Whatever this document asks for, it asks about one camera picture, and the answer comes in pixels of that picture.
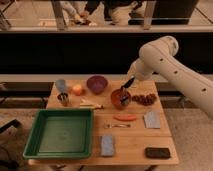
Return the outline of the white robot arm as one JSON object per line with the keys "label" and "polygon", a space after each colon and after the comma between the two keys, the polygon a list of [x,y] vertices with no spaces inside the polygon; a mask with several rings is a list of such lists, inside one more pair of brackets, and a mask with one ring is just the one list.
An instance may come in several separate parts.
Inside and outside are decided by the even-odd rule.
{"label": "white robot arm", "polygon": [[144,81],[156,72],[213,119],[213,81],[176,60],[178,50],[178,41],[173,36],[144,44],[127,77]]}

